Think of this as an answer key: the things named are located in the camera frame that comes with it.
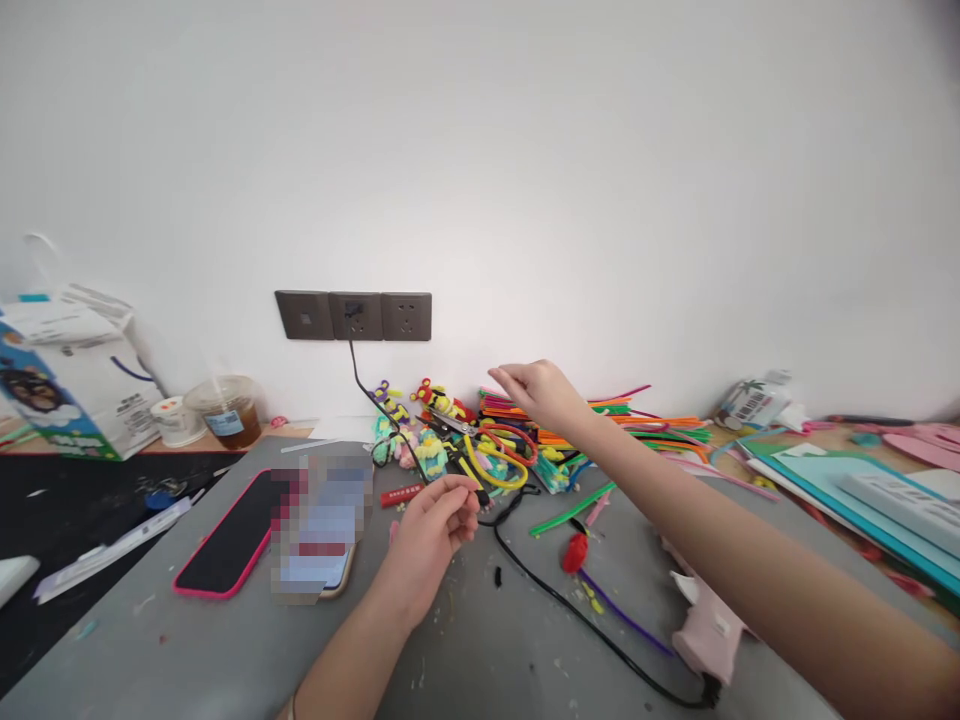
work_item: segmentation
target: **hand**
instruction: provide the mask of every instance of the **hand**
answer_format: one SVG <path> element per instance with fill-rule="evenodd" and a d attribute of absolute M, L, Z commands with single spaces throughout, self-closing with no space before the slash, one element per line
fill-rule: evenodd
<path fill-rule="evenodd" d="M 567 440 L 597 417 L 560 368 L 549 360 L 501 365 L 488 372 L 534 422 Z"/>
<path fill-rule="evenodd" d="M 400 530 L 374 578 L 370 593 L 400 613 L 407 632 L 419 625 L 437 595 L 454 553 L 471 542 L 479 527 L 477 484 L 463 475 L 445 475 L 420 491 L 407 506 Z"/>

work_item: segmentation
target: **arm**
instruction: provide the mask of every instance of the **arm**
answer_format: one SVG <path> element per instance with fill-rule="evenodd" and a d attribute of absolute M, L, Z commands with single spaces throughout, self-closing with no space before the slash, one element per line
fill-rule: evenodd
<path fill-rule="evenodd" d="M 530 417 L 599 465 L 845 718 L 960 717 L 960 656 L 939 638 L 594 413 L 552 363 L 490 374 Z"/>
<path fill-rule="evenodd" d="M 373 584 L 310 668 L 277 720 L 369 720 L 413 629 L 437 595 L 454 553 L 477 530 L 476 485 L 447 475 L 407 507 Z"/>

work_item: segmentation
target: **teal foam sheet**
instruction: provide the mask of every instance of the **teal foam sheet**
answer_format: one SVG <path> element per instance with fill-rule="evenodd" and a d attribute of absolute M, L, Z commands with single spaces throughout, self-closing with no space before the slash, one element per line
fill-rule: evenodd
<path fill-rule="evenodd" d="M 936 493 L 930 492 L 910 478 L 869 458 L 824 456 L 795 458 L 781 455 L 760 459 L 876 540 L 879 545 L 960 597 L 960 559 L 844 492 L 837 486 L 837 482 L 851 474 L 881 474 L 893 476 L 934 497 L 939 497 Z"/>

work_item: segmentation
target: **cardboard box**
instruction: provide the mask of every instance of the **cardboard box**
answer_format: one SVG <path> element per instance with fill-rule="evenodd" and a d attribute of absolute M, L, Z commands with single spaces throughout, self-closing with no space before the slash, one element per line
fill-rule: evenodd
<path fill-rule="evenodd" d="M 121 461 L 159 437 L 150 408 L 163 394 L 124 335 L 129 319 L 76 300 L 4 306 L 0 393 L 60 454 Z"/>

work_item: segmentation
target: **scissors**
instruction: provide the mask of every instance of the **scissors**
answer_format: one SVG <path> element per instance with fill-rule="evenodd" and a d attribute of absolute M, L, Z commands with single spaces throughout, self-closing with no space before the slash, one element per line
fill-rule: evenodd
<path fill-rule="evenodd" d="M 529 477 L 527 468 L 533 467 L 537 462 L 537 445 L 525 432 L 511 425 L 501 425 L 498 423 L 485 425 L 482 428 L 476 428 L 473 425 L 468 425 L 465 422 L 456 420 L 455 418 L 445 415 L 437 410 L 431 409 L 430 412 L 438 421 L 446 425 L 448 428 L 463 435 L 463 442 L 467 448 L 467 454 L 470 456 L 470 461 L 473 464 L 474 469 L 476 469 L 477 474 L 488 483 L 496 487 L 501 487 L 504 490 L 516 490 L 527 482 L 527 478 Z M 493 430 L 510 433 L 511 435 L 514 435 L 518 439 L 525 442 L 530 448 L 531 456 L 526 458 L 523 455 L 511 450 L 509 447 L 507 447 L 507 444 L 504 442 L 503 438 L 491 432 Z M 484 451 L 487 455 L 500 458 L 501 460 L 504 460 L 517 468 L 518 476 L 515 480 L 499 480 L 484 469 L 484 467 L 477 460 L 476 453 L 473 449 L 473 441 L 476 440 L 477 443 L 479 443 L 481 438 L 489 439 L 494 446 L 499 448 L 499 450 Z"/>

